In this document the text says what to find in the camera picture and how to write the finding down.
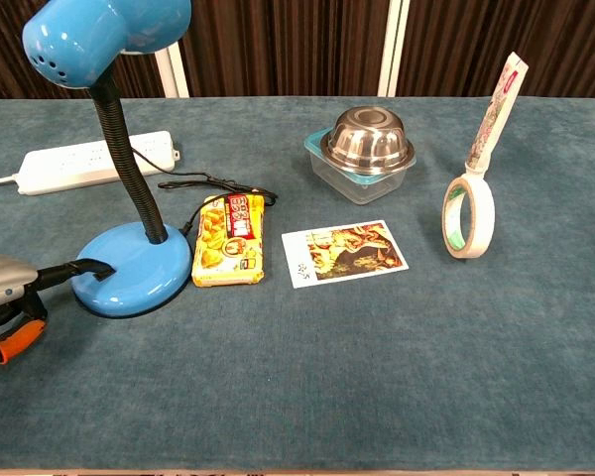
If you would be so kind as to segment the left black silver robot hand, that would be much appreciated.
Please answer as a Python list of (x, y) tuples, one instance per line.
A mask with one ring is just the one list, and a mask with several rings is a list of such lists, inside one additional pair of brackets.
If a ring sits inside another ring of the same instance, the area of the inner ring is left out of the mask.
[(37, 269), (0, 255), (0, 326), (14, 318), (18, 320), (0, 335), (1, 365), (24, 352), (42, 335), (48, 312), (39, 292), (88, 273), (101, 282), (116, 271), (109, 264), (94, 259), (78, 259)]

